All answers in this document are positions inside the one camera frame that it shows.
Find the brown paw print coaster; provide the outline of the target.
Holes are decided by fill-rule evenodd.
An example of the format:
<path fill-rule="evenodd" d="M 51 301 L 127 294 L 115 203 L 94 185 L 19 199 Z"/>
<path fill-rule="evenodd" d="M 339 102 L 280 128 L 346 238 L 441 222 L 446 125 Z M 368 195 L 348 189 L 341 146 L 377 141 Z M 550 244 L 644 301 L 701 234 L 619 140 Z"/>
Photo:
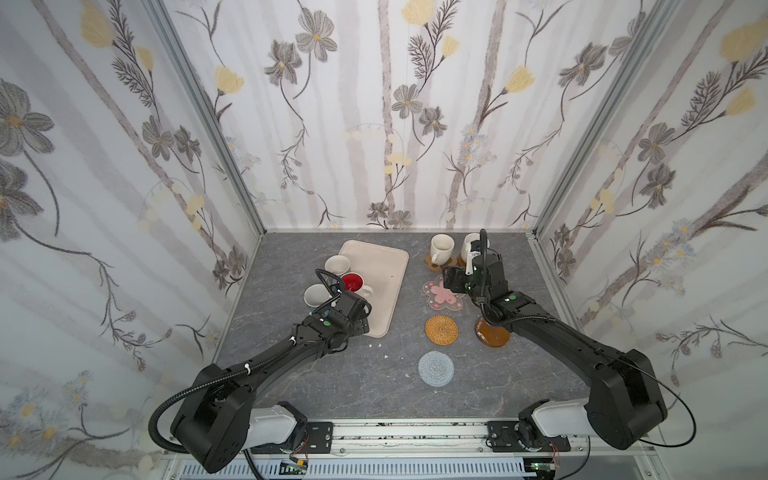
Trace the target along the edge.
<path fill-rule="evenodd" d="M 424 258 L 424 262 L 430 271 L 435 273 L 441 273 L 442 270 L 445 268 L 456 266 L 457 258 L 455 256 L 451 256 L 444 264 L 438 265 L 432 262 L 430 255 L 426 255 Z"/>

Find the pink cherry blossom coaster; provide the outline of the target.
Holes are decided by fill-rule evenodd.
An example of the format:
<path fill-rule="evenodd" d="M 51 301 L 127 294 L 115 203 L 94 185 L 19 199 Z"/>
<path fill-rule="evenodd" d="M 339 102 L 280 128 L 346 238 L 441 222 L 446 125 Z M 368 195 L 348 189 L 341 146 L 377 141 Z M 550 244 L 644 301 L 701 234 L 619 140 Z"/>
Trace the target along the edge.
<path fill-rule="evenodd" d="M 464 308 L 466 296 L 454 293 L 446 288 L 441 276 L 426 282 L 422 287 L 422 294 L 427 297 L 427 305 L 432 310 L 457 312 Z"/>

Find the cream mug front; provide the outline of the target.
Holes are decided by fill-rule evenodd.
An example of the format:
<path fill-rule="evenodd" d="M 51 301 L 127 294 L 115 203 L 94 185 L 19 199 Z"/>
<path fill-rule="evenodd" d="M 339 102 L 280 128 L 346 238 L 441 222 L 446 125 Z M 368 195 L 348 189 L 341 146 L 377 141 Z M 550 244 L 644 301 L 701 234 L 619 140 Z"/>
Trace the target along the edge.
<path fill-rule="evenodd" d="M 437 234 L 430 241 L 430 256 L 433 263 L 442 265 L 452 255 L 455 248 L 454 239 L 447 234 Z"/>

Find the woven rattan round coaster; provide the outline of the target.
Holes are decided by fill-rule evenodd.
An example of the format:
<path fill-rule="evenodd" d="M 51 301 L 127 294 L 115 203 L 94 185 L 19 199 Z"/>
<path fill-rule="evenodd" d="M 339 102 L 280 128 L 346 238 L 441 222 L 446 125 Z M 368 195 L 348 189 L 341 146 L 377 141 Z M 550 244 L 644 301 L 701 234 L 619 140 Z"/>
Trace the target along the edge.
<path fill-rule="evenodd" d="M 459 328 L 451 317 L 435 315 L 426 321 L 425 334 L 432 343 L 447 346 L 458 339 Z"/>

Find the beige rectangular tray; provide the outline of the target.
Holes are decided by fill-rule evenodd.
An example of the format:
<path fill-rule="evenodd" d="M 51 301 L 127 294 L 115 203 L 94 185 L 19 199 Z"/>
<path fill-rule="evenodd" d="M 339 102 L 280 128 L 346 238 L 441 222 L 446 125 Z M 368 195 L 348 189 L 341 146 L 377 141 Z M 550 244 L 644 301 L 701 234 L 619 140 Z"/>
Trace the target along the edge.
<path fill-rule="evenodd" d="M 372 306 L 370 331 L 366 335 L 372 338 L 385 336 L 394 315 L 409 254 L 402 249 L 357 240 L 346 241 L 340 254 L 350 260 L 349 272 L 361 274 L 374 290 L 370 298 L 364 298 Z"/>

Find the glossy amber round coaster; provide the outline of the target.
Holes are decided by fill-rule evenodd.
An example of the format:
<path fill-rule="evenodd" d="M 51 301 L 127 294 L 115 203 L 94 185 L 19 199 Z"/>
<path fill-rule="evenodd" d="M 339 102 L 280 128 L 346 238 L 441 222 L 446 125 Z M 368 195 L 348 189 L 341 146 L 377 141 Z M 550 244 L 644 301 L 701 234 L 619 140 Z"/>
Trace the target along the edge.
<path fill-rule="evenodd" d="M 493 326 L 483 317 L 478 318 L 475 322 L 474 331 L 477 339 L 490 348 L 505 346 L 511 337 L 510 332 L 505 328 Z"/>

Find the grey blue round coaster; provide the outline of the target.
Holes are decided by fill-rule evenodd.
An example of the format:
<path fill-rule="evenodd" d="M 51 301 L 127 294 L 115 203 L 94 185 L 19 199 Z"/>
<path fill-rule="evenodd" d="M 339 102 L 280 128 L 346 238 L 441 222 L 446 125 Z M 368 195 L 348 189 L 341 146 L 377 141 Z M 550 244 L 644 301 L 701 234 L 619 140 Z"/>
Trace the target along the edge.
<path fill-rule="evenodd" d="M 455 367 L 451 358 L 438 351 L 425 353 L 419 359 L 417 370 L 421 380 L 435 388 L 448 385 L 455 375 Z"/>

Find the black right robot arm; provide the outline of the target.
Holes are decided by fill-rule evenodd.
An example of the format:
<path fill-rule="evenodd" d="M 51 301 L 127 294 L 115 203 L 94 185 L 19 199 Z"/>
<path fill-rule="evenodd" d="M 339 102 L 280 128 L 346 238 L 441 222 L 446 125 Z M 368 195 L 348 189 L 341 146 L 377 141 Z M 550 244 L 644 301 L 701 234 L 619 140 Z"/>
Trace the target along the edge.
<path fill-rule="evenodd" d="M 604 345 L 555 318 L 527 294 L 511 290 L 498 254 L 478 255 L 465 267 L 445 267 L 442 275 L 444 286 L 468 295 L 487 323 L 533 342 L 589 389 L 582 399 L 544 399 L 521 411 L 515 433 L 521 447 L 534 450 L 559 436 L 596 435 L 625 450 L 667 419 L 647 356 Z"/>

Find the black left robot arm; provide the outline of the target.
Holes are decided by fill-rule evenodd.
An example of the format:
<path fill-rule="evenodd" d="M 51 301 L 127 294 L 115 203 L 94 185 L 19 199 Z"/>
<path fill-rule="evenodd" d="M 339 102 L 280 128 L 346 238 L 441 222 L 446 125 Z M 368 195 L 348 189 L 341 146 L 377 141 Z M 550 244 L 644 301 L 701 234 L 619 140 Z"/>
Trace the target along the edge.
<path fill-rule="evenodd" d="M 371 312 L 364 297 L 340 291 L 264 352 L 227 368 L 205 367 L 192 386 L 150 415 L 151 440 L 168 452 L 191 455 L 208 473 L 252 447 L 300 442 L 306 423 L 301 412 L 286 402 L 258 409 L 256 401 L 303 364 L 344 351 L 351 338 L 369 331 Z"/>

